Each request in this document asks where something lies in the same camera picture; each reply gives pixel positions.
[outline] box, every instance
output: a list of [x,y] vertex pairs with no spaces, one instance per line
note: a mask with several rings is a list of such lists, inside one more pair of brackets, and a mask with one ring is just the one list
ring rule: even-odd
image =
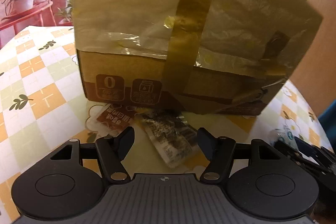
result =
[[92,101],[258,115],[307,51],[306,0],[74,0]]

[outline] blue object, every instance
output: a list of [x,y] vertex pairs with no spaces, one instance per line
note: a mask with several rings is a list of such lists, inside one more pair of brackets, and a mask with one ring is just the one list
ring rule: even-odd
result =
[[334,151],[336,149],[336,100],[319,116],[322,125]]

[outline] gray ribbed panel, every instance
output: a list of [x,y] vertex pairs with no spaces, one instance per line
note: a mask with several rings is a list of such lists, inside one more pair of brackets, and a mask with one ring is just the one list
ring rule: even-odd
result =
[[[138,174],[128,184],[111,186],[88,212],[61,221],[22,217],[15,224],[266,224],[244,215],[215,185],[194,175]],[[277,224],[312,224],[306,217]]]

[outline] tape strip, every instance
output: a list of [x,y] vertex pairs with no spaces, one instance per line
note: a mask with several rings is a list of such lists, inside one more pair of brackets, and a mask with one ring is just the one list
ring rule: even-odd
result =
[[165,90],[182,93],[194,67],[210,0],[180,0],[169,40],[162,84]]

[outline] table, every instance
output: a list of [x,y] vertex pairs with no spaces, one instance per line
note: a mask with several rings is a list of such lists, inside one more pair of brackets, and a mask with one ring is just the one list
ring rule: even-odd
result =
[[[29,26],[0,50],[0,223],[19,214],[11,200],[11,185],[25,170],[70,138],[93,142],[103,137],[87,121],[104,103],[88,101],[81,85],[73,27]],[[286,82],[258,117],[183,113],[194,128],[237,142],[269,141],[269,132],[289,127],[295,136],[332,150],[319,121],[299,91]],[[134,173],[203,172],[208,161],[199,152],[170,169],[136,124],[135,143],[123,161]],[[235,161],[233,172],[246,161]],[[95,160],[84,166],[99,172]]]

